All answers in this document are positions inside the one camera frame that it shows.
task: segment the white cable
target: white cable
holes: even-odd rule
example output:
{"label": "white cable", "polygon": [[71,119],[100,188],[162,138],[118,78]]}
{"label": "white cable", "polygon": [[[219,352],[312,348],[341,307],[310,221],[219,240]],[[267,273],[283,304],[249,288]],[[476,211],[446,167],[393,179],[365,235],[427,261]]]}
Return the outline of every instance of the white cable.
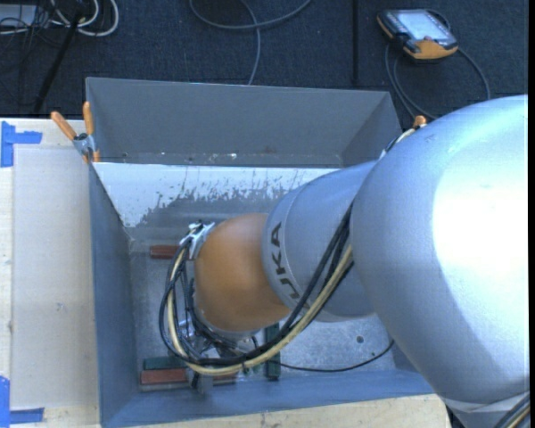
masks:
{"label": "white cable", "polygon": [[[55,0],[50,0],[50,3],[52,4],[53,8],[55,8],[55,6],[57,5]],[[80,22],[78,24],[78,28],[85,27],[85,26],[87,26],[89,24],[92,24],[93,22],[95,22],[95,19],[97,19],[97,16],[99,15],[99,2],[97,2],[97,0],[93,0],[93,3],[95,5],[95,11],[94,11],[93,16],[91,16],[89,21]],[[62,22],[59,22],[59,21],[56,21],[56,20],[51,20],[51,22],[53,24],[63,25],[65,27],[69,27],[71,25],[70,20],[67,19],[58,8],[55,8],[55,14],[57,14],[59,16],[59,18],[62,20]]]}
{"label": "white cable", "polygon": [[[117,6],[117,2],[115,0],[109,1],[111,2],[111,7],[114,13],[114,21],[111,27],[105,30],[104,32],[93,32],[83,29],[83,27],[92,24],[99,16],[99,3],[97,0],[93,0],[95,5],[95,13],[88,21],[84,21],[78,24],[78,32],[80,34],[86,35],[88,37],[106,37],[117,29],[117,27],[119,26],[119,7]],[[50,3],[55,7],[55,0],[50,0]],[[52,21],[53,23],[64,25],[65,27],[69,27],[71,25],[70,21],[63,15],[63,13],[59,9],[56,9],[55,13],[62,20],[62,22]]]}

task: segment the black cable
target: black cable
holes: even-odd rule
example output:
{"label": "black cable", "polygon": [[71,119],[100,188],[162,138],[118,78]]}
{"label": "black cable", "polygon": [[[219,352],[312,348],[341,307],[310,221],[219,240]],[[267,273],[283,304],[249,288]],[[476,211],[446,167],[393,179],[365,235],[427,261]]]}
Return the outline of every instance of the black cable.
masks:
{"label": "black cable", "polygon": [[65,53],[70,46],[71,39],[73,38],[76,30],[78,29],[78,24],[85,13],[85,7],[89,0],[77,0],[77,10],[75,11],[73,15],[73,20],[71,22],[70,28],[68,29],[68,33],[63,39],[62,47],[60,47],[60,50],[58,51],[58,54],[55,57],[55,60],[53,61],[52,66],[50,67],[49,71],[47,72],[47,75],[45,76],[45,80],[42,83],[42,86],[40,87],[39,92],[36,96],[36,103],[34,105],[34,113],[38,114],[40,109],[42,108],[42,104],[44,103],[45,97],[47,96],[47,93],[49,92],[50,86],[54,82],[55,75],[57,73],[58,68],[60,67],[60,64],[62,63],[63,57],[65,56]]}
{"label": "black cable", "polygon": [[373,361],[377,360],[380,357],[383,357],[394,345],[394,340],[391,340],[389,342],[389,345],[378,355],[375,355],[374,357],[365,360],[361,363],[357,363],[356,365],[346,366],[346,367],[340,367],[335,369],[325,369],[325,368],[316,368],[316,367],[304,367],[304,366],[294,366],[294,365],[287,365],[286,363],[280,363],[272,361],[272,363],[277,363],[280,366],[287,367],[289,369],[295,369],[297,371],[310,371],[313,373],[343,373],[345,371],[351,371],[353,369],[357,369],[362,366],[366,366],[369,363],[372,363]]}
{"label": "black cable", "polygon": [[[350,221],[350,212],[352,209],[352,204],[348,207],[347,211],[342,217],[342,220],[340,224],[338,225],[337,229],[335,230],[335,233],[327,245],[327,248],[325,249],[324,255],[319,261],[319,264],[317,265],[316,271],[314,272],[314,275],[312,276],[311,280],[309,281],[308,287],[306,288],[305,292],[300,297],[298,304],[295,306],[294,310],[292,311],[291,315],[287,317],[287,320],[285,321],[284,325],[280,328],[278,333],[272,338],[270,341],[265,342],[258,348],[255,348],[254,350],[251,350],[249,352],[243,353],[242,355],[233,357],[233,358],[197,358],[194,357],[184,357],[180,355],[177,350],[174,348],[174,345],[171,343],[170,339],[166,335],[166,328],[164,325],[164,314],[167,306],[168,296],[171,293],[171,291],[174,290],[176,280],[178,278],[178,271],[172,276],[172,280],[167,284],[167,287],[165,289],[165,293],[161,299],[160,302],[160,309],[159,309],[159,329],[160,329],[160,337],[164,341],[165,345],[170,349],[170,351],[176,355],[177,357],[183,359],[184,361],[188,361],[189,363],[193,363],[195,365],[200,366],[231,366],[231,365],[239,365],[242,364],[244,361],[247,361],[252,358],[256,358],[257,356],[261,355],[262,353],[266,352],[267,350],[274,347],[276,344],[278,344],[289,332],[293,329],[295,324],[293,323],[296,319],[296,317],[300,314],[300,312],[304,309],[307,299],[309,298],[310,294],[315,289],[315,286],[317,285],[317,282],[322,275],[327,262],[333,252],[333,250],[336,248],[337,243],[341,241],[342,235],[344,235],[346,232],[348,233],[349,229],[349,221]],[[185,240],[183,246],[179,247],[177,249],[177,252],[175,252],[175,256],[173,257],[172,264],[174,265],[174,262],[179,258],[179,252],[182,251],[186,247],[186,245],[191,240]]]}

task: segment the power cord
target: power cord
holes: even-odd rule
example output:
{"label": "power cord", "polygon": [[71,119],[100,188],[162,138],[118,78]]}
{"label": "power cord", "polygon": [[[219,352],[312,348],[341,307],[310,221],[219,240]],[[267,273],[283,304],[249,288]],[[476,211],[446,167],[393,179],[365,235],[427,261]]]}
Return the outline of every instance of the power cord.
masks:
{"label": "power cord", "polygon": [[257,21],[255,15],[253,13],[253,10],[250,8],[250,6],[244,0],[238,0],[238,1],[246,8],[248,13],[250,14],[251,19],[253,20],[252,24],[244,24],[244,25],[219,24],[217,22],[210,21],[209,19],[206,19],[204,16],[202,16],[196,10],[196,8],[194,6],[194,0],[188,0],[188,4],[189,4],[190,9],[192,10],[193,14],[198,19],[200,19],[202,22],[204,22],[204,23],[206,23],[208,25],[211,25],[212,27],[215,27],[217,29],[223,29],[223,30],[252,30],[253,29],[253,30],[255,30],[256,39],[257,39],[257,41],[256,41],[257,48],[256,48],[255,62],[254,62],[254,65],[253,65],[253,68],[252,68],[252,71],[251,71],[250,78],[248,79],[248,83],[247,83],[247,85],[250,86],[251,83],[253,82],[254,78],[255,78],[256,71],[258,69],[258,64],[259,64],[259,56],[260,56],[260,50],[261,50],[261,39],[260,39],[260,33],[259,33],[260,30],[264,29],[266,27],[275,26],[276,24],[284,22],[284,21],[288,21],[290,18],[292,18],[293,16],[295,16],[296,14],[301,12],[305,7],[307,7],[313,0],[306,0],[298,8],[296,8],[295,10],[293,10],[291,12],[288,12],[284,16],[281,16],[281,17],[278,17],[278,18],[275,18],[275,19],[272,19],[272,20],[269,20],[269,21],[262,21],[262,22],[258,22]]}
{"label": "power cord", "polygon": [[[56,25],[63,26],[65,28],[69,28],[71,25],[71,21],[57,7],[56,0],[49,0],[49,1],[52,7],[54,8],[53,13],[60,19],[59,21],[52,19],[51,20],[52,24],[56,24]],[[90,26],[94,22],[96,22],[101,11],[100,11],[99,1],[98,0],[91,0],[91,1],[93,2],[93,5],[94,5],[94,13],[88,19],[86,19],[85,21],[81,21],[78,24],[77,32],[80,33],[81,35],[85,35],[88,37],[107,37],[111,33],[113,33],[119,26],[119,7],[117,6],[117,2],[115,0],[109,0],[111,4],[111,9],[112,9],[112,15],[113,15],[113,23],[111,24],[111,26],[106,30],[92,31],[92,30],[84,29],[84,27]]]}

